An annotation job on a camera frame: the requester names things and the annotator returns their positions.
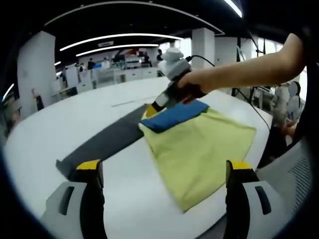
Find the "black cable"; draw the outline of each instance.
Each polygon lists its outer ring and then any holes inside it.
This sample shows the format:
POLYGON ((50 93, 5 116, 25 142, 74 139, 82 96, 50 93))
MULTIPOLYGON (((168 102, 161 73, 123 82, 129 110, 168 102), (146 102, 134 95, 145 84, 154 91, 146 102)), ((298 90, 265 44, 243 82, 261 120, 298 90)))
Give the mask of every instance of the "black cable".
MULTIPOLYGON (((212 66, 215 66, 213 63, 211 63, 209 60, 207 60, 205 57, 202 57, 202 56, 199 56, 199 55, 192 55, 192 56, 188 56, 186 57, 186 61, 190 62, 193 57, 199 57, 205 61, 207 61, 209 64, 211 64, 212 66)), ((256 111, 256 113, 260 116, 260 118, 265 122, 269 132, 270 132, 270 127, 269 125, 267 124, 267 122, 265 121, 265 119, 261 116, 261 114, 259 114, 259 112, 255 109, 255 107, 249 102, 249 100, 247 99, 247 97, 238 89, 238 88, 235 88, 236 90, 238 90, 238 92, 245 98, 245 100, 247 101, 248 104, 250 104, 250 106, 254 109, 254 111, 256 111)))
MULTIPOLYGON (((238 88, 235 88, 235 89, 238 90, 238 92, 245 98, 247 103, 249 103, 249 100, 247 99, 247 97, 238 88)), ((249 103, 249 104, 254 109, 254 111, 256 111, 256 113, 260 116, 260 118, 265 122, 265 124, 267 125, 267 128, 269 129, 269 132, 270 132, 270 127, 267 124, 267 122, 265 121, 265 119, 259 114, 259 112, 255 109, 255 107, 251 103, 249 103)))
POLYGON ((211 64, 212 66, 215 66, 213 63, 211 63, 209 60, 207 60, 205 57, 202 57, 200 55, 192 55, 192 56, 188 56, 186 57, 186 61, 190 62, 194 57, 199 57, 201 59, 204 59, 205 61, 207 61, 209 64, 211 64))

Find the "microfiber cloth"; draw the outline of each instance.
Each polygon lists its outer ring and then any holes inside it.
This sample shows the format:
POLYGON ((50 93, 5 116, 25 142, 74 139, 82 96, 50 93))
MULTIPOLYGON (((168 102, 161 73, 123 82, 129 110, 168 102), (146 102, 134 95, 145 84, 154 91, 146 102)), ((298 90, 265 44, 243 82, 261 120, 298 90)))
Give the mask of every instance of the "microfiber cloth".
POLYGON ((188 105, 179 103, 175 107, 160 112, 152 118, 141 120, 141 123, 154 132, 160 133, 200 115, 207 108, 207 104, 197 100, 188 105))
POLYGON ((242 161, 256 129, 208 108, 162 133, 139 124, 168 191, 183 212, 226 180, 226 161, 242 161))

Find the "round table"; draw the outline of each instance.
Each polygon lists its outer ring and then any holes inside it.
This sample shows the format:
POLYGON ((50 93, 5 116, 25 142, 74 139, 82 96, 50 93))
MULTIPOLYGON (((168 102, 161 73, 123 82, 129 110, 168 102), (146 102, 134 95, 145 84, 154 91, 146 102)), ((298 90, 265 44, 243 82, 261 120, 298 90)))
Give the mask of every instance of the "round table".
MULTIPOLYGON (((40 218, 45 201, 66 179, 55 167, 102 129, 167 86, 165 77, 136 80, 88 91, 31 115, 16 126, 4 147, 6 164, 25 206, 40 218)), ((244 101, 214 91, 201 101, 257 129, 244 161, 257 167, 269 130, 244 101)), ((268 125, 272 116, 257 109, 268 125)), ((144 138, 103 162, 104 224, 109 239, 194 239, 226 212, 225 186, 182 213, 167 191, 144 138)))

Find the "dark gray strip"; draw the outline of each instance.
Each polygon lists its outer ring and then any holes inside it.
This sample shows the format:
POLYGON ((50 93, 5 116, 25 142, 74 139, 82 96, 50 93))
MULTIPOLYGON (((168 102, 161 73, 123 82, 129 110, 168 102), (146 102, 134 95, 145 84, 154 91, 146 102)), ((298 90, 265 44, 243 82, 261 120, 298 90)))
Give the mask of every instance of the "dark gray strip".
POLYGON ((126 104, 129 104, 129 103, 132 103, 132 102, 134 102, 134 101, 128 101, 128 102, 120 103, 120 104, 117 104, 117 105, 112 105, 111 107, 122 106, 122 105, 126 105, 126 104))
POLYGON ((90 138, 62 161, 56 160, 57 169, 69 179, 81 163, 94 159, 106 160, 142 138, 144 135, 138 124, 146 108, 147 105, 137 108, 90 138))

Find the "white pillar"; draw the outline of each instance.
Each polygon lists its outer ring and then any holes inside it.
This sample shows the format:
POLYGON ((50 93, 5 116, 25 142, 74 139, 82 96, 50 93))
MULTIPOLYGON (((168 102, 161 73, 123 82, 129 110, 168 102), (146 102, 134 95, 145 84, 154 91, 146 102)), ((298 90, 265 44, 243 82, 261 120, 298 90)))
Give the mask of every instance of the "white pillar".
MULTIPOLYGON (((200 55, 215 64, 215 33, 207 28, 193 30, 191 51, 192 55, 200 55)), ((208 62, 196 57, 192 59, 191 65, 193 69, 211 67, 208 62)))
POLYGON ((241 50, 246 57, 246 60, 251 59, 254 50, 254 43, 251 39, 241 39, 241 50))
POLYGON ((217 37, 215 39, 215 65, 223 66, 237 61, 237 38, 217 37))
POLYGON ((41 31, 20 48, 17 77, 23 119, 37 111, 33 88, 41 96, 44 107, 53 103, 51 82, 56 78, 54 44, 55 36, 41 31))

